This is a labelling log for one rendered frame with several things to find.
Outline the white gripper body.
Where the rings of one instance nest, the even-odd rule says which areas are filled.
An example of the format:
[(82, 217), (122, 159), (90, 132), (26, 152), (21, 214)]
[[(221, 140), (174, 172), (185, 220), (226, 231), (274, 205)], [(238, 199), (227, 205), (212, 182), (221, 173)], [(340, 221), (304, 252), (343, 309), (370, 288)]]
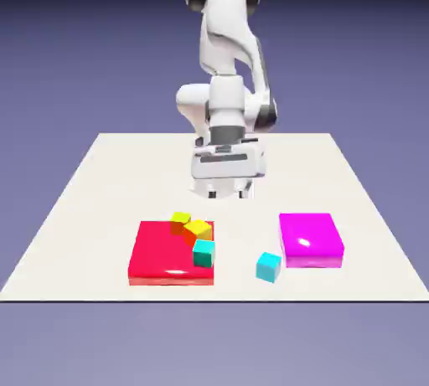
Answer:
[(258, 178), (265, 173), (265, 152), (260, 144), (197, 147), (191, 161), (195, 179)]

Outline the small yellow cube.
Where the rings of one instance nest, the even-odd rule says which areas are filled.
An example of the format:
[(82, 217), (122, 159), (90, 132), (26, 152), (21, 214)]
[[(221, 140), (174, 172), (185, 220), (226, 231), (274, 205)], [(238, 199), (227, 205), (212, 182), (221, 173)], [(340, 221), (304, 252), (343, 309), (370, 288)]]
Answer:
[(191, 220), (191, 214), (187, 212), (174, 212), (169, 223), (172, 234), (182, 234), (183, 227)]
[(183, 226), (183, 237), (185, 243), (193, 248), (198, 239), (212, 240), (213, 225), (201, 219), (191, 220)]

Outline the small teal cube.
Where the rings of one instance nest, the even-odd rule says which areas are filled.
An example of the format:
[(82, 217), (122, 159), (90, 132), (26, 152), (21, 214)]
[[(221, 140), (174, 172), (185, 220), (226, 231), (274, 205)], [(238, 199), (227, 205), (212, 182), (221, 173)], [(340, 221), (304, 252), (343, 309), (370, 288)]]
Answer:
[(195, 266), (211, 268), (215, 260), (215, 242), (213, 240), (197, 239), (193, 247), (193, 262)]

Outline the small cyan cube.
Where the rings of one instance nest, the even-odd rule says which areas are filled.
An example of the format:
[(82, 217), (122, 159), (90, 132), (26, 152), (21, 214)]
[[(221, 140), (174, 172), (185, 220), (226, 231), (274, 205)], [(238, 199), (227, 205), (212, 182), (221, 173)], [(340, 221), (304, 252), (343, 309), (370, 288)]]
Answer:
[(279, 276), (281, 266), (281, 256), (264, 252), (256, 263), (256, 277), (274, 283)]

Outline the large red box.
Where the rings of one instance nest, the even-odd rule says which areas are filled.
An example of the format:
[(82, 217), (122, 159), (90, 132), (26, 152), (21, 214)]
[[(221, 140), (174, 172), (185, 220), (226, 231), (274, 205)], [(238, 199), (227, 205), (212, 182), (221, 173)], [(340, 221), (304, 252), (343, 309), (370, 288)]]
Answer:
[(212, 286), (211, 268), (195, 266), (193, 248), (182, 234), (172, 234), (169, 221), (140, 223), (128, 265), (131, 286)]

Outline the large magenta box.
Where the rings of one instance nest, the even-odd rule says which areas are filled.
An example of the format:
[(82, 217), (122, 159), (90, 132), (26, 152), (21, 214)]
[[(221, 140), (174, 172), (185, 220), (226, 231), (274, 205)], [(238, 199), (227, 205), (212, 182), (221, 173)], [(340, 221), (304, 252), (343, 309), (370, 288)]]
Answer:
[(287, 268), (340, 268), (344, 243), (329, 213), (279, 214)]

